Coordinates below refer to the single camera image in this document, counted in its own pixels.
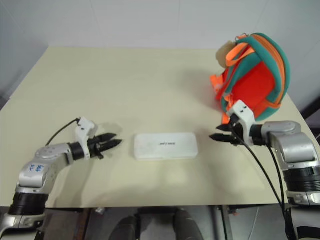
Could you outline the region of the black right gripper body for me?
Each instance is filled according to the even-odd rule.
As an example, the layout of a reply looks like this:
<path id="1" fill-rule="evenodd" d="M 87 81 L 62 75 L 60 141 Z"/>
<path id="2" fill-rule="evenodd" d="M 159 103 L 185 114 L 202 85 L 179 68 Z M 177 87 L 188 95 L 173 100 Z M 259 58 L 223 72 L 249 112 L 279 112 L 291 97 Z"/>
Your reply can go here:
<path id="1" fill-rule="evenodd" d="M 240 124 L 240 119 L 235 114 L 232 114 L 229 121 L 229 129 L 231 131 L 231 144 L 234 146 L 246 146 L 246 142 L 244 140 L 244 129 Z"/>

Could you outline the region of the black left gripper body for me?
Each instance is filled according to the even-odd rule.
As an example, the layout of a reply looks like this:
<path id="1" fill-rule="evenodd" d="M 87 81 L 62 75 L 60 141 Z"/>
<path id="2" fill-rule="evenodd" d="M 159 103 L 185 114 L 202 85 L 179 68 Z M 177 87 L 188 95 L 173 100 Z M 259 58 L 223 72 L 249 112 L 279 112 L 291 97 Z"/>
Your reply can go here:
<path id="1" fill-rule="evenodd" d="M 87 147 L 89 150 L 90 158 L 98 158 L 99 160 L 104 159 L 104 156 L 102 155 L 100 148 L 101 148 L 101 141 L 98 137 L 90 138 L 87 141 Z"/>

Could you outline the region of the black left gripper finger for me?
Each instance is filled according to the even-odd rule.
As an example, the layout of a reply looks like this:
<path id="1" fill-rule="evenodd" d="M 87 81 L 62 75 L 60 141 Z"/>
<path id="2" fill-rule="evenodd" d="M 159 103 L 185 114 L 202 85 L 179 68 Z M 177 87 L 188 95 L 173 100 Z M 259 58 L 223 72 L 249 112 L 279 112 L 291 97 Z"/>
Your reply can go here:
<path id="1" fill-rule="evenodd" d="M 111 150 L 115 147 L 117 147 L 118 145 L 120 145 L 122 143 L 122 139 L 113 139 L 113 140 L 110 140 L 110 141 L 107 141 L 105 143 L 101 143 L 99 145 L 99 151 L 100 152 L 105 152 L 105 151 L 108 151 L 108 150 Z"/>
<path id="2" fill-rule="evenodd" d="M 97 136 L 97 142 L 100 144 L 104 144 L 106 142 L 111 141 L 114 137 L 116 137 L 117 135 L 114 133 L 104 133 L 101 135 Z"/>

